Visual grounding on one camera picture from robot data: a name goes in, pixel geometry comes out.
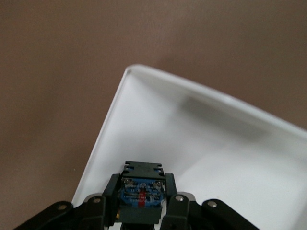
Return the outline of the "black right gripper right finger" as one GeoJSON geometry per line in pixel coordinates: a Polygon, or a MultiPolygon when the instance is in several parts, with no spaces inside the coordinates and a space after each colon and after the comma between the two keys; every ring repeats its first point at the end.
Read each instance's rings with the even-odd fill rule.
{"type": "Polygon", "coordinates": [[[162,230],[257,230],[254,224],[219,199],[196,202],[191,193],[178,192],[175,177],[165,174],[166,214],[162,230]]]}

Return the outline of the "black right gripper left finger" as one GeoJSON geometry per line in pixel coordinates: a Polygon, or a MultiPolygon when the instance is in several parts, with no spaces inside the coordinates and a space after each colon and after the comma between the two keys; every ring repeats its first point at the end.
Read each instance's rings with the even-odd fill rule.
{"type": "Polygon", "coordinates": [[[103,193],[91,194],[81,205],[59,201],[43,209],[16,230],[105,230],[111,225],[111,198],[119,188],[120,174],[110,177],[103,193]]]}

